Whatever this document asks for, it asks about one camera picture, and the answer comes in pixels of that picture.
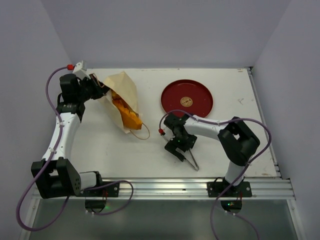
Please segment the metal tongs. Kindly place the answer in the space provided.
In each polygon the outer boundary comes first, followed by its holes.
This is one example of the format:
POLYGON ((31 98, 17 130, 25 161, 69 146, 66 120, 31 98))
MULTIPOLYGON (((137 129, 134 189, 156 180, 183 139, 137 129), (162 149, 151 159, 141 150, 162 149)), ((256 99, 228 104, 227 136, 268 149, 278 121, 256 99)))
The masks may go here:
POLYGON ((187 152, 188 152, 189 156, 191 157, 191 159, 188 159, 186 156, 184 156, 184 161, 186 161, 194 171, 198 172, 200 170, 200 167, 199 167, 192 151, 189 149, 187 152))

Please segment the beige paper bag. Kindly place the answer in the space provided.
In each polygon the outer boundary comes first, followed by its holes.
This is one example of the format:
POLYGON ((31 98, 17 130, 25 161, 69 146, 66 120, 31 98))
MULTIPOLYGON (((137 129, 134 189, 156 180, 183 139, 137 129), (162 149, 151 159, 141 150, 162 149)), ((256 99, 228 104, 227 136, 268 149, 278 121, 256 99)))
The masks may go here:
POLYGON ((137 87, 129 75, 122 71, 109 75, 103 81, 94 73, 89 76, 100 89, 109 88, 98 101, 113 123, 125 134, 130 133, 139 140, 148 140, 151 133, 140 118, 137 87))

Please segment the braided fake bread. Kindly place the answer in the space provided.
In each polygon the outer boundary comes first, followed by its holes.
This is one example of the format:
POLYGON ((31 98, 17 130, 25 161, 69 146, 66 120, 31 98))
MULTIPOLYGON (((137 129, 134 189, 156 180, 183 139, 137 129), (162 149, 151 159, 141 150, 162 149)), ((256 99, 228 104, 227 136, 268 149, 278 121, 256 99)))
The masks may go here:
POLYGON ((112 103, 119 110, 123 126, 130 130, 141 130, 143 122, 138 115, 130 110, 129 105, 115 92, 111 91, 112 103))

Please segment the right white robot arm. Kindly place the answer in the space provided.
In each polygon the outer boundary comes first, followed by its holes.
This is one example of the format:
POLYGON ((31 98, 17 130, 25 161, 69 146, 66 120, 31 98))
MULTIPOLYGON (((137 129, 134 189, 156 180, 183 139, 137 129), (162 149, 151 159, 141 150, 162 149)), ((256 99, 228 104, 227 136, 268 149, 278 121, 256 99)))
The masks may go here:
POLYGON ((169 113, 163 123, 172 132, 164 149, 181 162, 189 162, 184 153, 191 151, 197 136, 219 141, 229 159, 222 185, 223 192, 232 197, 241 190, 245 166, 260 146, 260 140, 244 121, 234 117, 231 121, 222 123, 197 115, 184 114, 178 117, 169 113))

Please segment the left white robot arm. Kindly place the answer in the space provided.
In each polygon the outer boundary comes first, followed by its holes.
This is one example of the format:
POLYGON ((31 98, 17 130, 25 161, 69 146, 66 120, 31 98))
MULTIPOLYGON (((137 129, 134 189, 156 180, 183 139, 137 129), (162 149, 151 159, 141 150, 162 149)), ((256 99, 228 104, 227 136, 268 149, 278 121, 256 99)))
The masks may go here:
POLYGON ((96 197, 104 190, 100 173, 78 172, 70 158, 86 109, 85 102, 100 99, 109 88, 99 82, 94 74, 79 78, 69 73, 61 76, 59 81, 61 93, 54 108, 57 116, 53 136, 42 159, 32 163, 31 173, 44 199, 81 196, 84 190, 96 197))

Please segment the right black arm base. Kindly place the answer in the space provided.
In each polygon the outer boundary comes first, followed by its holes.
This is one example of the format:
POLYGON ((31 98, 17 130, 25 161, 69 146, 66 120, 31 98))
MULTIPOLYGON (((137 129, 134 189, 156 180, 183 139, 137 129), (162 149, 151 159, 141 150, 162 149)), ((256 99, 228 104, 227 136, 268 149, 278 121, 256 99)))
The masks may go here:
MULTIPOLYGON (((216 178, 214 181, 206 183, 208 197, 218 197, 227 187, 229 183, 222 177, 216 178)), ((239 185, 231 186, 224 194, 222 198, 231 198, 231 200, 222 200, 220 198, 220 205, 223 210, 237 214, 242 210, 243 198, 251 198, 253 196, 251 185, 248 181, 242 180, 239 185)))

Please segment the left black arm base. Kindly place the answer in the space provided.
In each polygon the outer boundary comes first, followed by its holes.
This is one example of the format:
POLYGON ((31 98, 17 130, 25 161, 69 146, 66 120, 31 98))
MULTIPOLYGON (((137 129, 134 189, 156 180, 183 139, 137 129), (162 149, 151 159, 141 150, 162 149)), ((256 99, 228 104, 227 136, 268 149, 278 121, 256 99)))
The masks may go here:
POLYGON ((119 196, 120 183, 103 182, 102 185, 111 184, 110 186, 96 189, 84 190, 82 197, 85 197, 85 209, 92 213, 101 213, 107 206, 107 199, 117 198, 119 196))

